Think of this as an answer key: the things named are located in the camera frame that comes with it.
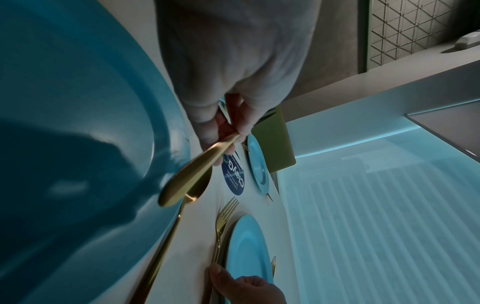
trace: large blue plate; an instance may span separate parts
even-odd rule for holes
[[[269,250],[257,221],[250,215],[242,216],[230,237],[225,269],[233,278],[257,275],[269,283],[274,282]]]
[[[89,302],[176,216],[180,109],[95,0],[0,0],[0,41],[0,302]]]
[[[267,194],[270,190],[269,170],[258,140],[250,134],[247,139],[248,159],[253,178],[260,191]]]

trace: blue round sticker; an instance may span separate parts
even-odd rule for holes
[[[221,163],[226,184],[235,195],[240,195],[245,188],[245,174],[233,155],[224,155]]]

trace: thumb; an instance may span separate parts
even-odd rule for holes
[[[239,295],[240,284],[232,278],[230,273],[217,263],[212,263],[208,268],[210,279],[215,289],[230,301]]]

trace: white table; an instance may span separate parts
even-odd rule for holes
[[[99,0],[142,46],[172,87],[158,47],[153,0]],[[189,132],[191,155],[201,153],[198,138],[183,112]],[[238,196],[240,204],[234,218],[252,215],[260,224],[270,258],[276,255],[275,284],[284,292],[288,303],[300,303],[294,257],[287,214],[270,178],[270,195],[260,193],[255,185],[241,145],[236,146],[240,165],[245,173],[245,189]],[[213,169],[212,178],[203,196],[185,207],[181,223],[153,284],[147,303],[199,303],[204,285],[204,271],[210,264],[215,244],[215,221],[218,211],[234,195],[228,188],[220,167]],[[152,249],[117,284],[105,291],[94,303],[124,303],[140,281],[155,249]]]

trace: metal grid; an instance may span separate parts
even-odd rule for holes
[[[372,0],[369,69],[443,42],[462,0]]]

